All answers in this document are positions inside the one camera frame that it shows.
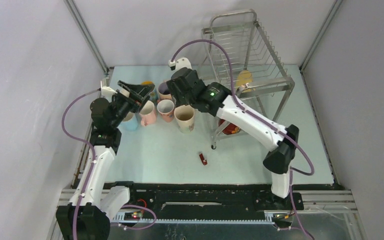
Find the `blue patterned mug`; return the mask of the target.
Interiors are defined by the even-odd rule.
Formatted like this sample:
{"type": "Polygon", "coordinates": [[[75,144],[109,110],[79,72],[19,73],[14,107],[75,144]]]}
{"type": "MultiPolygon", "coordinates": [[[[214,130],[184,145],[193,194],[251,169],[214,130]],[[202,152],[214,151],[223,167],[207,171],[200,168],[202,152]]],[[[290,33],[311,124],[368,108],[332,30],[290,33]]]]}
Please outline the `blue patterned mug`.
{"type": "Polygon", "coordinates": [[[152,81],[144,81],[141,83],[142,85],[153,85],[152,92],[149,94],[150,96],[150,101],[152,101],[154,104],[157,103],[158,101],[158,93],[157,93],[157,87],[152,81]]]}

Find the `pink mug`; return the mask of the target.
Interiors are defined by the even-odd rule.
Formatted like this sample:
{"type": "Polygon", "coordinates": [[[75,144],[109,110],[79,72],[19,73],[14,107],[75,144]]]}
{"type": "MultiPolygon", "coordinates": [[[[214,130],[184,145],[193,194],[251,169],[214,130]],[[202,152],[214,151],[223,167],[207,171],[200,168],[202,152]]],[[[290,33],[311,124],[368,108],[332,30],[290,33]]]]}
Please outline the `pink mug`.
{"type": "Polygon", "coordinates": [[[148,100],[143,105],[141,111],[139,112],[139,116],[140,116],[140,124],[143,127],[155,124],[157,121],[155,104],[152,101],[148,100]]]}

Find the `pale pink cup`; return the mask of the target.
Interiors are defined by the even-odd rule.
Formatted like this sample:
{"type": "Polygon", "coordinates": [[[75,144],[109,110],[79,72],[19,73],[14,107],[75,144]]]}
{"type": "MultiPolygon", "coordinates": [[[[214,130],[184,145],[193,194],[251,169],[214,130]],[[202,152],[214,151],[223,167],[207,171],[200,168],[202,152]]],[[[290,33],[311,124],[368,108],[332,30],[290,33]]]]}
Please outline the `pale pink cup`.
{"type": "Polygon", "coordinates": [[[158,93],[158,100],[159,101],[172,100],[173,99],[166,82],[162,82],[157,87],[157,93],[158,93]]]}

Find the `light blue mug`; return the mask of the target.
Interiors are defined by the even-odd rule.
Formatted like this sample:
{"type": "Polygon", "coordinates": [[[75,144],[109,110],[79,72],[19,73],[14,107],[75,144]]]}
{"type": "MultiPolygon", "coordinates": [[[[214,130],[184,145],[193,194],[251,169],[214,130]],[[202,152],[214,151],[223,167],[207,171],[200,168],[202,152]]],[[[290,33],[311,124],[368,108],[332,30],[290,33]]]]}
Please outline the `light blue mug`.
{"type": "Polygon", "coordinates": [[[136,114],[129,112],[120,125],[126,131],[135,131],[139,126],[136,114]]]}

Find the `beige cup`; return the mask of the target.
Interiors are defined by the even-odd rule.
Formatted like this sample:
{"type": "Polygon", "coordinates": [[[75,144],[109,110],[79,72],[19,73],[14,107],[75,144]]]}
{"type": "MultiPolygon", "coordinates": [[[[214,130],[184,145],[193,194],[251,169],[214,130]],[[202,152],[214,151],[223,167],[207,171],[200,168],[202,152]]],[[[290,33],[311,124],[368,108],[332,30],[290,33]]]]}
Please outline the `beige cup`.
{"type": "Polygon", "coordinates": [[[175,108],[174,118],[182,133],[190,133],[195,127],[195,109],[190,105],[181,105],[175,108]]]}

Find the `salmon pink cup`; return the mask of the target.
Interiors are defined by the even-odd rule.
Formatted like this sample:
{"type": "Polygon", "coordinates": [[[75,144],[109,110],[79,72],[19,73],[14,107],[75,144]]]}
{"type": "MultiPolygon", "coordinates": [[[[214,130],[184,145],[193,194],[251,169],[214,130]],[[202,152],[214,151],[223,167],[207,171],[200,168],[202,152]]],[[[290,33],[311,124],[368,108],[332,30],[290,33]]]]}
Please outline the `salmon pink cup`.
{"type": "Polygon", "coordinates": [[[175,104],[172,100],[170,99],[161,100],[157,104],[156,109],[165,122],[170,123],[173,121],[175,104]]]}

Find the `orange yellow cup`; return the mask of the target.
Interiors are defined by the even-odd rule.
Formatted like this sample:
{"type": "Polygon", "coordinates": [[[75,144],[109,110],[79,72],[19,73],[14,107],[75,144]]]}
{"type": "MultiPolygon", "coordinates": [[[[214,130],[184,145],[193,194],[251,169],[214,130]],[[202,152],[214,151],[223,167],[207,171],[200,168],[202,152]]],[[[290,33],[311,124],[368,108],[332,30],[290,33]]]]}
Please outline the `orange yellow cup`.
{"type": "Polygon", "coordinates": [[[250,71],[248,70],[242,70],[238,76],[237,76],[237,80],[235,82],[235,87],[237,90],[239,90],[239,88],[242,86],[242,85],[246,85],[247,83],[252,83],[254,80],[253,78],[253,75],[250,71]]]}

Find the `dark red mug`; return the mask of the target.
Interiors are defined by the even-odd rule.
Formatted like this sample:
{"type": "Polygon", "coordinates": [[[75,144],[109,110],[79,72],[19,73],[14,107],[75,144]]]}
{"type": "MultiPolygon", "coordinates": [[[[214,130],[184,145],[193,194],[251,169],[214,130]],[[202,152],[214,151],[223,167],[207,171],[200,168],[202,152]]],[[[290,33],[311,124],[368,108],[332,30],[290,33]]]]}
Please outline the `dark red mug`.
{"type": "Polygon", "coordinates": [[[237,134],[237,133],[240,133],[241,132],[241,129],[232,124],[232,123],[229,123],[223,130],[222,130],[223,134],[225,135],[232,135],[232,134],[237,134]]]}

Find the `metal dish rack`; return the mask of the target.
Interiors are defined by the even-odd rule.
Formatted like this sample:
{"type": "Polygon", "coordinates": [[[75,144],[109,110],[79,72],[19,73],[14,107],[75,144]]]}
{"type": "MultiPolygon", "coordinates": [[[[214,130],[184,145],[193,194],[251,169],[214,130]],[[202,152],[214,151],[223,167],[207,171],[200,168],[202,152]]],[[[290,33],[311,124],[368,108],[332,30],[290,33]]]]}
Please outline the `metal dish rack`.
{"type": "Polygon", "coordinates": [[[269,39],[253,9],[233,10],[214,15],[201,30],[203,39],[216,42],[205,45],[206,56],[198,72],[207,83],[218,82],[227,88],[231,81],[237,96],[248,106],[273,122],[278,121],[295,82],[269,39]],[[236,88],[239,73],[248,70],[253,82],[236,88]]]}

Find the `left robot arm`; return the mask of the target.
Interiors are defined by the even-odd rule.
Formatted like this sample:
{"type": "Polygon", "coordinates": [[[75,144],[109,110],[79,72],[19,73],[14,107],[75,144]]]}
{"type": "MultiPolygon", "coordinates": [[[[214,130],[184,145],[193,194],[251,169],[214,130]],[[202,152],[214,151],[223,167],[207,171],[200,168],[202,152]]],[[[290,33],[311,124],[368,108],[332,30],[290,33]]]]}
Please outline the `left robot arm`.
{"type": "Polygon", "coordinates": [[[133,208],[138,194],[128,187],[115,186],[102,198],[105,178],[115,160],[122,133],[121,122],[128,114],[139,113],[151,97],[155,85],[131,84],[119,81],[120,89],[114,90],[101,81],[100,97],[93,100],[91,111],[92,129],[89,140],[70,134],[61,120],[63,132],[70,138],[89,147],[85,173],[67,205],[58,206],[56,221],[65,240],[106,240],[111,221],[119,210],[133,208]]]}

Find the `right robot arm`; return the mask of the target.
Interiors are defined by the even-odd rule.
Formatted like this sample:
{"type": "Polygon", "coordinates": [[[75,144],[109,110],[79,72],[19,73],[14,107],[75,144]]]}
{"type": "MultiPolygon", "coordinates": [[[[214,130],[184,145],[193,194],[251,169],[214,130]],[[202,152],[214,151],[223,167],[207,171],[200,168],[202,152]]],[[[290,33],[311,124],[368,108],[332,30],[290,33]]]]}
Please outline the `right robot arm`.
{"type": "Polygon", "coordinates": [[[234,124],[260,142],[268,151],[263,160],[271,173],[271,204],[284,209],[291,202],[291,162],[298,148],[299,128],[288,127],[269,120],[247,106],[226,86],[205,84],[196,70],[183,67],[166,82],[176,106],[189,105],[234,124]]]}

